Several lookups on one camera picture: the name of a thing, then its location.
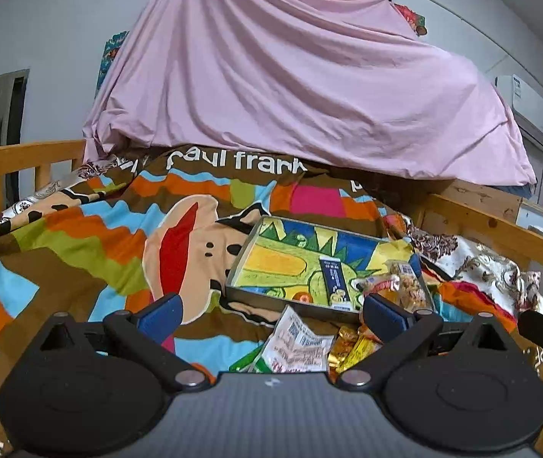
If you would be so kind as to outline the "nut bar clear packet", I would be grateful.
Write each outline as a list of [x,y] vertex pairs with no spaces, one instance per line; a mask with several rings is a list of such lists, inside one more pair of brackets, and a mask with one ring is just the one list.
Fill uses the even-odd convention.
[[409,312],[430,309],[428,293],[424,290],[413,268],[406,261],[388,261],[386,264],[392,275],[399,277],[399,303]]

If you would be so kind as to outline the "blue stick sachet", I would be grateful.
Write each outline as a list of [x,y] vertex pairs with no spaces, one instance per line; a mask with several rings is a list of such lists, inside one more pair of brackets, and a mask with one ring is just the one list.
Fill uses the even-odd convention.
[[342,262],[330,256],[320,256],[319,263],[327,293],[328,306],[335,310],[351,311],[352,302],[343,274]]

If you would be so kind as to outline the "white pink snack pouch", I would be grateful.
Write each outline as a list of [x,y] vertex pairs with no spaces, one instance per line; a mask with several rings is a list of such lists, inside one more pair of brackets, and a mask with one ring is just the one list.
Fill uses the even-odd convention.
[[286,306],[250,371],[254,373],[326,372],[334,336],[315,334]]

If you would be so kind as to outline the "orange snack clear packet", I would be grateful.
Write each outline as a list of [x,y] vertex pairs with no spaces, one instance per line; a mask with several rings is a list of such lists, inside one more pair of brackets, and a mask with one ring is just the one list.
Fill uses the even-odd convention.
[[395,274],[379,274],[363,279],[361,283],[363,296],[379,295],[386,300],[399,305],[401,279]]

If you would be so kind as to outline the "gold foil snack packet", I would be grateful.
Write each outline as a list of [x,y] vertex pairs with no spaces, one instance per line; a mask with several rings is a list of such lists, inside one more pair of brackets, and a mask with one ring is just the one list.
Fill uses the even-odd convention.
[[382,343],[368,327],[341,326],[327,358],[329,371],[341,374],[381,347]]

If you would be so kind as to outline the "grey tray with dinosaur print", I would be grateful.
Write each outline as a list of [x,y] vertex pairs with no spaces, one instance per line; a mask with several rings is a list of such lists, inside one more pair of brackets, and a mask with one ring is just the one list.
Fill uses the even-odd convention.
[[[331,309],[320,256],[342,262],[352,302],[351,311]],[[241,248],[226,283],[231,302],[280,312],[291,306],[307,318],[355,324],[363,310],[363,279],[388,271],[388,261],[406,261],[428,293],[421,260],[405,239],[389,240],[360,235],[305,221],[265,216]]]

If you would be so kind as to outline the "colourful Paul Frank blanket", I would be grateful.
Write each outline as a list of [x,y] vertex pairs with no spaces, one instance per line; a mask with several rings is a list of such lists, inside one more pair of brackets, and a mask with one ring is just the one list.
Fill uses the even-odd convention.
[[[0,215],[0,385],[46,319],[97,323],[172,296],[162,344],[209,377],[271,334],[277,312],[225,286],[252,229],[249,284],[321,302],[318,258],[355,282],[411,261],[443,318],[488,312],[509,332],[543,310],[532,271],[543,237],[519,229],[514,197],[476,187],[337,168],[296,156],[182,145],[87,164]],[[11,444],[0,424],[0,456]]]

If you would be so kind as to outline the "white floral quilt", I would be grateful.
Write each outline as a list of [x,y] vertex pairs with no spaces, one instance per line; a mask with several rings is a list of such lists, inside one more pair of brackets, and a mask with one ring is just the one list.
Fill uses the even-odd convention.
[[227,276],[265,216],[407,240],[434,265],[445,313],[485,309],[512,327],[543,311],[540,276],[485,245],[417,229],[337,169],[263,156],[218,162],[197,147],[89,164],[0,215],[0,334],[56,310],[99,321],[177,294],[182,328],[216,321]]

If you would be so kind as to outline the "green sausage stick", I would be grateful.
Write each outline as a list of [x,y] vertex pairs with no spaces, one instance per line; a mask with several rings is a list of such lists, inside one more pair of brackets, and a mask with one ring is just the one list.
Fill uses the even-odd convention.
[[229,367],[229,371],[233,373],[263,373],[263,370],[257,367],[261,350],[263,350],[263,346],[257,346],[255,350],[234,362]]

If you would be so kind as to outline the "white air conditioner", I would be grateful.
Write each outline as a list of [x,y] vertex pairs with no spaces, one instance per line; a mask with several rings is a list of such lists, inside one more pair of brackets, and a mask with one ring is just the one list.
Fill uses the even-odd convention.
[[494,85],[527,139],[543,151],[543,96],[520,77],[495,77]]

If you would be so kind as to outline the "pink bed sheet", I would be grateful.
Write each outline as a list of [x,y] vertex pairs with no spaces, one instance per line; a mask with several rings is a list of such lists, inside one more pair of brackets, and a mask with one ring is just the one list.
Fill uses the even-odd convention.
[[193,143],[412,179],[535,180],[494,86],[390,0],[149,0],[83,136],[89,160]]

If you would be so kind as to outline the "wooden bed frame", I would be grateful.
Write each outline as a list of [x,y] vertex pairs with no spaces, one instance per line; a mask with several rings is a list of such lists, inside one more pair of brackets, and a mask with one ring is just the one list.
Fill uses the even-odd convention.
[[[52,180],[51,166],[69,161],[79,168],[84,142],[47,141],[0,146],[0,210],[4,176],[34,170],[34,188]],[[521,197],[461,180],[421,181],[366,173],[363,182],[390,207],[412,218],[420,229],[478,240],[522,267],[543,266],[543,234],[517,225]]]

